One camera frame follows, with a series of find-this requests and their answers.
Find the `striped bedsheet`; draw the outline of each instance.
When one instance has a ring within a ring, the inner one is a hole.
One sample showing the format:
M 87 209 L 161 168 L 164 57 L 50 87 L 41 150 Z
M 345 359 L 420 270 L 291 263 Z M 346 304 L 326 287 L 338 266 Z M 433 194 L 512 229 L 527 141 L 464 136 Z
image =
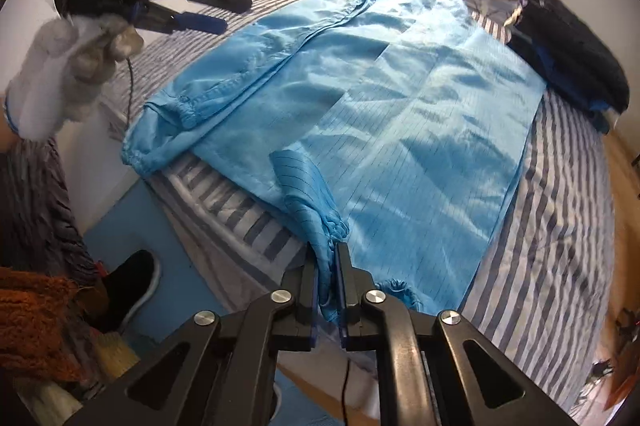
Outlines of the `striped bedsheet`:
M 296 0 L 254 0 L 227 19 L 222 36 L 177 32 L 133 60 L 132 114 L 185 66 L 235 30 Z M 503 27 L 472 17 L 504 42 Z M 120 70 L 103 104 L 122 136 L 129 76 Z M 260 203 L 209 165 L 184 154 L 148 179 L 170 212 L 196 268 L 220 302 L 241 309 L 277 287 L 303 244 Z M 502 232 L 491 245 L 463 314 L 556 402 L 568 409 L 584 383 L 607 306 L 613 212 L 599 134 L 580 112 L 547 91 L 526 144 L 524 167 Z

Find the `gloved hand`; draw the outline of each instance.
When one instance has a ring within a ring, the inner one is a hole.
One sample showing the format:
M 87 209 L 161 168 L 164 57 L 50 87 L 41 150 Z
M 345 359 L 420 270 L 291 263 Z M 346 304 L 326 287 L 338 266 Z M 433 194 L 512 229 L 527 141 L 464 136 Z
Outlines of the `gloved hand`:
M 139 53 L 143 43 L 132 26 L 113 14 L 45 23 L 7 88 L 9 126 L 24 139 L 43 141 L 65 120 L 86 119 L 113 76 L 115 62 Z

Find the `metal screw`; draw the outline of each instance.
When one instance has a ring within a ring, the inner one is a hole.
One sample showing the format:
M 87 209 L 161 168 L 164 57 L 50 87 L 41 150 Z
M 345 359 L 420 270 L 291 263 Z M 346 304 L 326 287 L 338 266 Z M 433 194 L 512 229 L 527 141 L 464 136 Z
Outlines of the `metal screw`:
M 460 323 L 460 314 L 456 311 L 442 311 L 440 313 L 440 319 L 447 325 L 457 325 Z
M 290 299 L 291 299 L 291 293 L 284 289 L 273 291 L 271 293 L 271 300 L 275 301 L 276 303 L 286 303 Z
M 196 325 L 200 325 L 201 327 L 206 327 L 207 325 L 212 324 L 215 320 L 216 315 L 211 311 L 200 311 L 193 316 L 193 321 L 196 322 Z
M 386 300 L 386 294 L 382 291 L 369 291 L 364 297 L 366 297 L 370 303 L 382 303 L 382 301 Z

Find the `sneaker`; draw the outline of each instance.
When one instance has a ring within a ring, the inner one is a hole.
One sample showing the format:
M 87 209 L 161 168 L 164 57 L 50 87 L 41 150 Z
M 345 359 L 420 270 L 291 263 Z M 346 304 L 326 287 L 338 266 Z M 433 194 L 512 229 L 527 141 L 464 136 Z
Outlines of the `sneaker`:
M 133 253 L 115 271 L 102 278 L 109 296 L 109 308 L 90 326 L 106 334 L 122 333 L 139 308 L 158 288 L 160 262 L 153 253 L 141 249 Z

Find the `orange fabric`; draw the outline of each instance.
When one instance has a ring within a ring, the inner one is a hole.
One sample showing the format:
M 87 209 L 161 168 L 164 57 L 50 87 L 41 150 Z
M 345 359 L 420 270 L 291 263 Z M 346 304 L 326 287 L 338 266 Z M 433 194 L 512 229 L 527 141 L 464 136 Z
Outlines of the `orange fabric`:
M 0 268 L 0 366 L 16 376 L 79 380 L 80 367 L 62 339 L 77 290 L 62 277 Z

